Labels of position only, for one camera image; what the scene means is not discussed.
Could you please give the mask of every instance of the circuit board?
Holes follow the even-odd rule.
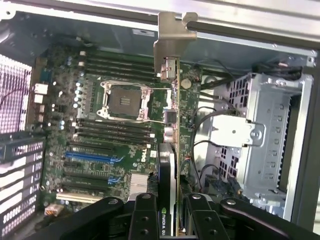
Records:
[[[155,76],[153,58],[53,45],[41,70],[49,84],[41,204],[77,211],[88,201],[57,195],[115,196],[147,189],[156,171],[157,143],[166,135],[164,111],[172,88]],[[190,154],[190,121],[198,107],[202,71],[180,65],[179,158]]]

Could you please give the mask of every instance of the cpu socket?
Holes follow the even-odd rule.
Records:
[[[153,90],[143,84],[121,81],[103,81],[102,109],[96,114],[104,119],[118,121],[148,120],[148,102]]]

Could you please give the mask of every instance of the white connector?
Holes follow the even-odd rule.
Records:
[[[54,215],[55,217],[57,217],[63,209],[64,209],[63,205],[51,203],[49,206],[47,206],[44,209],[44,215],[46,216]]]

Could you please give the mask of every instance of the white pci slot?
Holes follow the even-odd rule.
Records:
[[[64,200],[70,202],[87,203],[93,204],[101,200],[102,196],[92,196],[82,193],[70,193],[70,192],[60,192],[56,194],[57,200]]]

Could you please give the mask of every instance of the blue pcie slot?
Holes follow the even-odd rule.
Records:
[[[75,151],[66,151],[65,157],[93,161],[93,162],[103,162],[103,163],[109,163],[109,164],[119,163],[124,158],[124,157],[117,158],[114,156],[101,156],[96,154],[88,154],[84,152],[75,152]]]

